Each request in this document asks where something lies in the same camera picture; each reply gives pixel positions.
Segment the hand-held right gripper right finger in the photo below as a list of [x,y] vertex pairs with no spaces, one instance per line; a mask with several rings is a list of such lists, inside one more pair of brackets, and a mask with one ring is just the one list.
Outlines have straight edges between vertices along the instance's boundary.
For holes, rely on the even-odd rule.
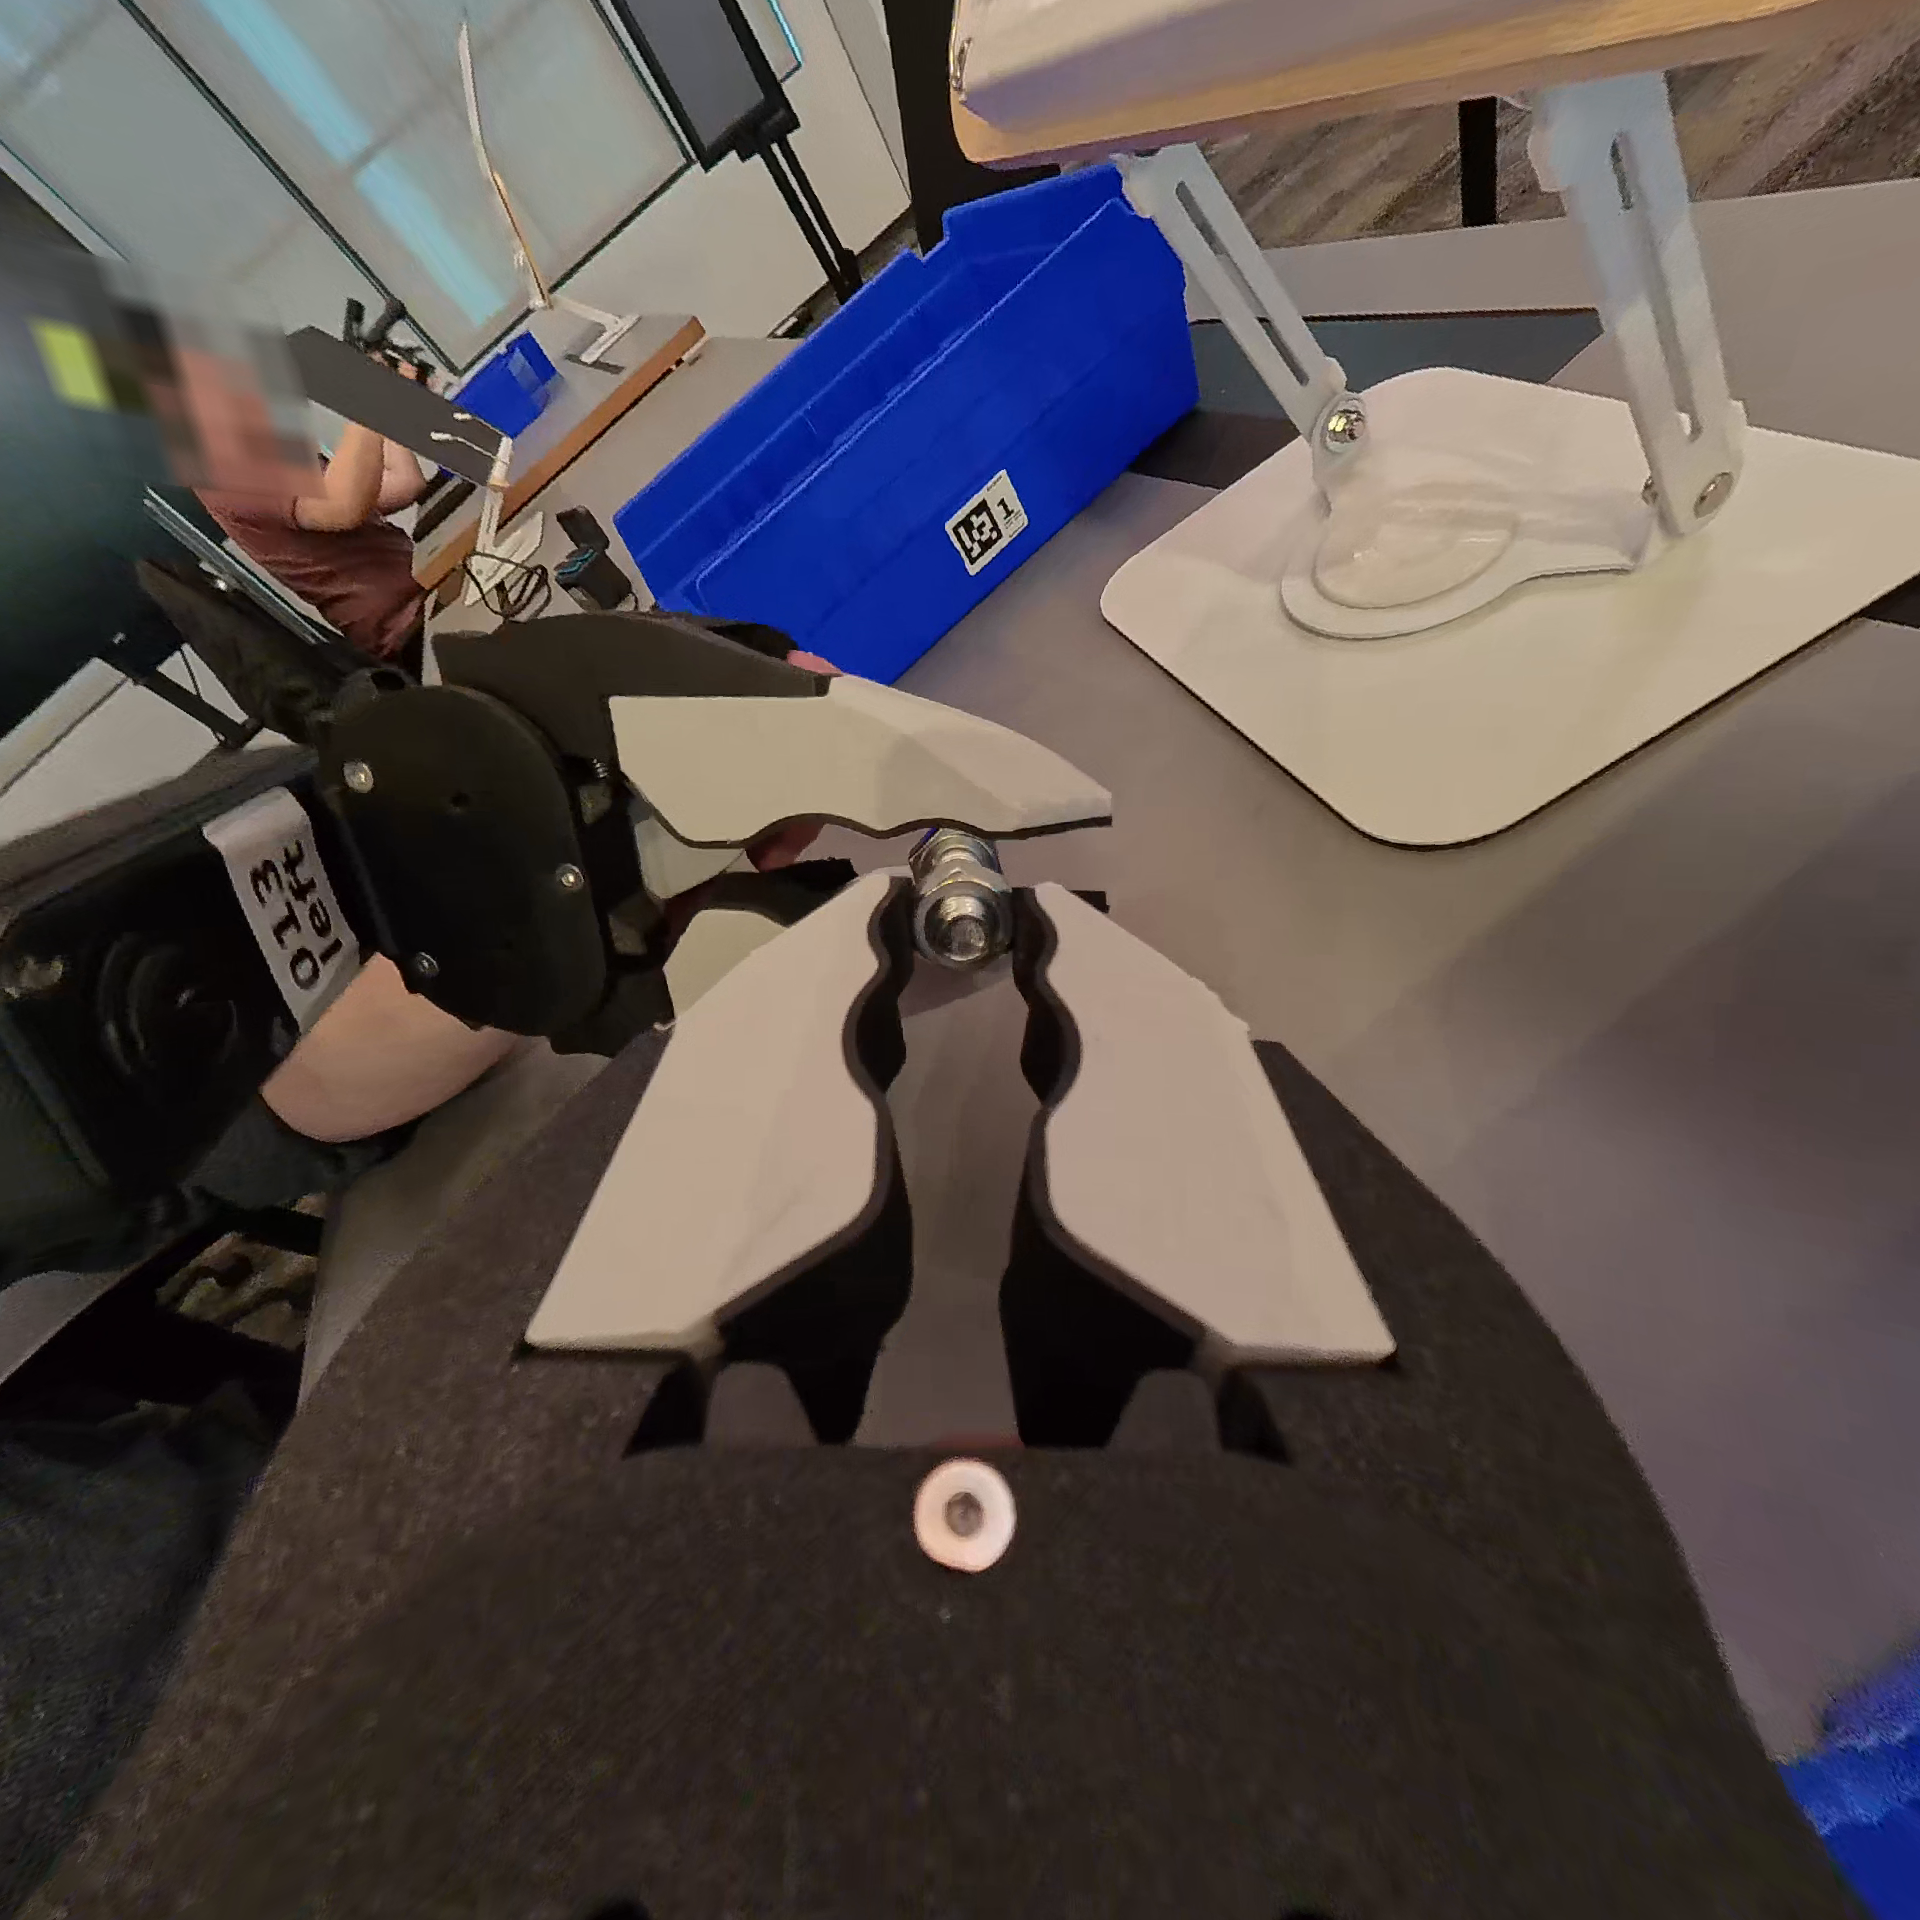
[[1374,1370],[1399,1341],[1241,1018],[1058,883],[1014,897],[1030,1123],[1000,1341],[1018,1442],[1098,1449],[1137,1385]]

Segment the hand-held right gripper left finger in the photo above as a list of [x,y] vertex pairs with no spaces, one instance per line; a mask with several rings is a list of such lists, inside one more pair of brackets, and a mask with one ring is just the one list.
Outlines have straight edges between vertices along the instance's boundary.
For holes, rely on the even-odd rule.
[[530,1350],[772,1365],[820,1441],[852,1441],[912,1290],[887,1100],[908,922],[905,876],[860,876],[676,1022]]

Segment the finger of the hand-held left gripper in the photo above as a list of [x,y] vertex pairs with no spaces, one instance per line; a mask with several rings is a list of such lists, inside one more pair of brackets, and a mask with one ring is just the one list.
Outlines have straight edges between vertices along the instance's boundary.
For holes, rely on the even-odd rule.
[[854,877],[852,863],[783,863],[765,870],[748,863],[666,900],[655,925],[655,1026],[672,1026],[725,974]]
[[865,679],[808,698],[614,698],[616,766],[681,844],[794,826],[1000,841],[1109,826],[1110,790],[1038,741]]

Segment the silver hex bolt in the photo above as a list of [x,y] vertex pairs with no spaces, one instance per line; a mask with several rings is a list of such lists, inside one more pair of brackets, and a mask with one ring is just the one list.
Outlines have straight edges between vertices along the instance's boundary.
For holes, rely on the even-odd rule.
[[912,930],[917,899],[924,893],[970,884],[1012,897],[993,841],[961,828],[948,826],[928,831],[908,859],[908,868],[914,883]]

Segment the silver hex nut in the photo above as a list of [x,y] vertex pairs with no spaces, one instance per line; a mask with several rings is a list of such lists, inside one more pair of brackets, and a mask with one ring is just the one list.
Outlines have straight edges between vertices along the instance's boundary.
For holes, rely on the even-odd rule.
[[985,969],[1012,948],[1014,934],[1016,911],[1005,893],[961,884],[917,899],[914,941],[940,969]]

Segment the blue bin with square label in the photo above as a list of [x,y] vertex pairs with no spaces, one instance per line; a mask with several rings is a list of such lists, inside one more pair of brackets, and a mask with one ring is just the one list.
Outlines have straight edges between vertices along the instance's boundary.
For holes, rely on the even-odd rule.
[[614,511],[660,607],[894,684],[1198,403],[1103,162],[953,207]]

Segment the wooden desk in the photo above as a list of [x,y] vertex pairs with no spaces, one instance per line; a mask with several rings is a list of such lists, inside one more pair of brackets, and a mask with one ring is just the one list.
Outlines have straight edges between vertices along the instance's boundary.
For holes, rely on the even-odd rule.
[[423,589],[458,589],[474,558],[497,558],[501,538],[534,507],[557,502],[553,487],[626,426],[639,405],[673,377],[706,343],[694,318],[639,318],[612,346],[610,365],[586,365],[568,350],[576,326],[540,316],[526,341],[540,346],[554,367],[544,385],[534,418],[511,437],[468,422],[455,438],[481,455],[481,476],[471,497],[416,540],[416,581]]

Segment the black board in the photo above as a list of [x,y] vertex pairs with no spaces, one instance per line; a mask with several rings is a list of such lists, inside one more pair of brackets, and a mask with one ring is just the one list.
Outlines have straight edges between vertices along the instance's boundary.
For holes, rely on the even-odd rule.
[[285,347],[303,396],[317,407],[474,487],[501,482],[511,455],[501,452],[508,437],[488,420],[317,326],[289,332]]

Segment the small blue bin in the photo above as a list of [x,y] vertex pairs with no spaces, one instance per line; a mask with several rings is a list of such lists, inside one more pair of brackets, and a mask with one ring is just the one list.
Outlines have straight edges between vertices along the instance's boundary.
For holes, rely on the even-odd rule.
[[501,437],[516,438],[544,414],[557,386],[560,371],[526,326],[473,367],[447,403]]

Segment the thin white stand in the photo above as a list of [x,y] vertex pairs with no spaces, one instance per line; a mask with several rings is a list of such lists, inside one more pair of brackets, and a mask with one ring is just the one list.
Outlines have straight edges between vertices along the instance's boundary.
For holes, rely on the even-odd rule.
[[519,286],[526,292],[528,306],[533,306],[536,313],[562,313],[586,326],[586,334],[582,334],[573,346],[565,347],[566,362],[580,367],[600,367],[605,372],[616,372],[620,367],[612,362],[612,353],[629,338],[629,334],[633,334],[639,318],[633,313],[610,313],[605,309],[585,305],[576,297],[560,294],[553,291],[546,277],[542,277],[528,233],[520,227],[519,213],[511,203],[510,189],[488,155],[473,73],[471,21],[465,17],[461,17],[458,21],[455,41],[471,153],[477,173],[484,183],[487,202],[492,203],[497,222],[508,233],[511,265],[519,277]]

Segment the dark panel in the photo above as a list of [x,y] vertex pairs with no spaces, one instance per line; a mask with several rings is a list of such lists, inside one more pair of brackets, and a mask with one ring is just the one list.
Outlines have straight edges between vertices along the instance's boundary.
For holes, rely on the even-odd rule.
[[143,514],[165,481],[119,341],[105,262],[1,180],[1,730],[102,654],[156,669],[181,638],[137,581],[161,559]]

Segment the black monitor tripod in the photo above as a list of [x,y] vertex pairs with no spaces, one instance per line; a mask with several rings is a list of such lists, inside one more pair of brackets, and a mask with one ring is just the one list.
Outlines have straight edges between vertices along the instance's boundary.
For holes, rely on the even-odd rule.
[[862,270],[857,265],[857,257],[834,228],[825,198],[793,150],[790,137],[798,131],[799,118],[785,97],[776,90],[758,103],[754,129],[744,139],[743,150],[752,150],[752,155],[765,167],[788,214],[807,239],[808,252],[823,268],[828,291],[838,305],[845,305],[862,291]]

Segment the white metal stand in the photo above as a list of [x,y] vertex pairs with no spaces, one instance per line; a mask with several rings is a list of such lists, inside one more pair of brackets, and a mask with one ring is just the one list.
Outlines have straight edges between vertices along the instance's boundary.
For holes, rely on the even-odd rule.
[[1916,460],[1748,426],[1663,77],[1550,86],[1534,172],[1623,398],[1354,394],[1193,145],[1120,157],[1295,438],[1134,553],[1106,622],[1353,829],[1481,841],[1916,581]]

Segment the black monitor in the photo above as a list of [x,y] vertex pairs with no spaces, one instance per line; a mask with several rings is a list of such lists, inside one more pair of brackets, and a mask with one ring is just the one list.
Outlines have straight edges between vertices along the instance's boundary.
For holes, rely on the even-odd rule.
[[687,155],[760,157],[799,129],[738,2],[610,2]]

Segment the blue plastic bin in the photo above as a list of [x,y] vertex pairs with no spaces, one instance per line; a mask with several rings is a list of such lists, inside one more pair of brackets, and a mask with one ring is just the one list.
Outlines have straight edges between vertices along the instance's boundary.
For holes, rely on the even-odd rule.
[[1916,1918],[1917,1647],[1837,1695],[1782,1777],[1857,1899],[1878,1918]]

